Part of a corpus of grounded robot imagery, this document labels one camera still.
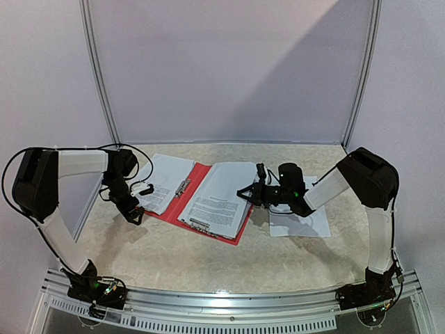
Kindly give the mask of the printed paper sheet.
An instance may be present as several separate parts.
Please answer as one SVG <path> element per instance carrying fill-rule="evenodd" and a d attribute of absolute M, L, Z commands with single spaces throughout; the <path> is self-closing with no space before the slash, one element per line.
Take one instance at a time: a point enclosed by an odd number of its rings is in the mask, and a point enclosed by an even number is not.
<path fill-rule="evenodd" d="M 245 211 L 241 217 L 241 222 L 239 224 L 236 236 L 235 236 L 235 238 L 230 239 L 228 241 L 229 244 L 234 245 L 234 246 L 237 246 L 239 244 L 239 242 L 243 236 L 243 233 L 245 232 L 245 229 L 247 227 L 248 221 L 251 217 L 252 211 L 253 211 L 253 205 L 251 205 L 251 204 L 247 205 L 245 208 Z"/>
<path fill-rule="evenodd" d="M 195 161 L 166 154 L 154 154 L 152 163 L 154 170 L 150 162 L 146 163 L 138 172 L 136 181 L 152 184 L 154 192 L 136 198 L 145 210 L 161 215 L 172 202 L 180 183 L 193 170 Z"/>
<path fill-rule="evenodd" d="M 236 192 L 250 186 L 257 175 L 252 162 L 214 164 L 192 195 L 178 219 L 207 223 L 219 237 L 233 239 L 249 203 Z"/>

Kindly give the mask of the red file folder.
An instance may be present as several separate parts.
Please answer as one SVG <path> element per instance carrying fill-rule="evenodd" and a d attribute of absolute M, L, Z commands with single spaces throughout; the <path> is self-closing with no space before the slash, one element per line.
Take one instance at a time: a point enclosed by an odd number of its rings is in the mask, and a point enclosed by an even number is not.
<path fill-rule="evenodd" d="M 154 170 L 153 163 L 151 162 L 150 164 L 151 164 L 152 170 Z M 158 218 L 166 223 L 170 223 L 172 225 L 181 227 L 185 230 L 195 232 L 193 230 L 190 230 L 186 225 L 184 225 L 178 219 L 178 216 L 182 213 L 185 206 L 187 205 L 189 200 L 192 198 L 192 195 L 195 193 L 195 191 L 197 190 L 197 188 L 199 187 L 202 180 L 205 178 L 206 174 L 209 172 L 209 170 L 212 166 L 208 166 L 208 165 L 204 165 L 204 164 L 195 162 L 193 170 L 190 172 L 190 174 L 187 177 L 187 178 L 191 179 L 191 183 L 188 185 L 186 191 L 181 195 L 181 197 L 180 198 L 174 197 L 172 202 L 168 206 L 168 208 L 161 215 L 155 214 L 154 212 L 149 212 L 147 210 L 145 210 L 145 213 L 149 216 L 153 216 L 154 218 Z M 210 238 L 215 239 L 217 241 L 221 241 L 225 244 L 229 244 L 228 241 L 230 240 L 230 239 L 226 239 L 224 237 L 219 237 L 219 236 L 217 238 L 213 238 L 213 237 L 210 237 Z"/>

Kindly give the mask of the stack of printed papers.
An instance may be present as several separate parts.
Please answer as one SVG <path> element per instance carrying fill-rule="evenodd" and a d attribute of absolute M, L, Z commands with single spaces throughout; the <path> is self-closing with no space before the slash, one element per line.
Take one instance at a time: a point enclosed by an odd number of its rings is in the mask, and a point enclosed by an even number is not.
<path fill-rule="evenodd" d="M 272 237 L 331 237 L 324 206 L 308 217 L 301 217 L 292 213 L 288 205 L 272 205 L 269 211 L 269 231 Z"/>

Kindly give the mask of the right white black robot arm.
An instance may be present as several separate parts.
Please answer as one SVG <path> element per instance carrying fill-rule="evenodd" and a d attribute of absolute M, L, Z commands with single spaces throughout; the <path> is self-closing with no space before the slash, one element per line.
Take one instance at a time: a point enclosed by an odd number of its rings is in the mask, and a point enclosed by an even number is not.
<path fill-rule="evenodd" d="M 295 163 L 278 168 L 276 186 L 266 183 L 266 168 L 257 164 L 258 180 L 237 191 L 247 202 L 269 208 L 287 205 L 292 214 L 308 217 L 317 209 L 352 190 L 364 206 L 369 225 L 369 261 L 359 297 L 375 303 L 387 290 L 393 275 L 399 275 L 395 243 L 395 202 L 399 190 L 397 170 L 385 159 L 365 148 L 358 148 L 329 169 L 311 188 Z"/>

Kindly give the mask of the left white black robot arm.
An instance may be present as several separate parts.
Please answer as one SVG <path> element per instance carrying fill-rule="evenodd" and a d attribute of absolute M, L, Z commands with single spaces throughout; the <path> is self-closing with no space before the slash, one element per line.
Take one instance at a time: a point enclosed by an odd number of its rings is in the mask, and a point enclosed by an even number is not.
<path fill-rule="evenodd" d="M 128 177 L 137 165 L 135 154 L 126 148 L 24 148 L 11 189 L 11 206 L 38 229 L 44 242 L 71 276 L 80 277 L 76 290 L 89 302 L 103 296 L 102 284 L 91 276 L 95 267 L 74 240 L 64 222 L 68 203 L 66 181 L 82 176 L 100 178 L 124 219 L 140 225 L 144 209 L 131 193 Z"/>

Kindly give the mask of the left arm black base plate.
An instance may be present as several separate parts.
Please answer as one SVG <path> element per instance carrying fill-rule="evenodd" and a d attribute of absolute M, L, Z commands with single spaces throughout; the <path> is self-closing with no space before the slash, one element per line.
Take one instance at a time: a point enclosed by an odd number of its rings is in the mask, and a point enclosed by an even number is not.
<path fill-rule="evenodd" d="M 71 273 L 65 268 L 61 271 L 70 281 L 67 292 L 70 298 L 116 310 L 124 309 L 128 290 L 120 279 L 99 276 L 94 264 L 89 264 L 82 273 Z"/>

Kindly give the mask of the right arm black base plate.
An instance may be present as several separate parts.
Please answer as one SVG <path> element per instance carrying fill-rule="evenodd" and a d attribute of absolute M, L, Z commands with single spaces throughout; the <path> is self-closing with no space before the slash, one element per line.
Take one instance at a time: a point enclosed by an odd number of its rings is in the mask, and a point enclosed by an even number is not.
<path fill-rule="evenodd" d="M 371 283 L 347 284 L 335 292 L 335 299 L 341 310 L 373 305 L 396 297 L 394 288 L 379 288 Z"/>

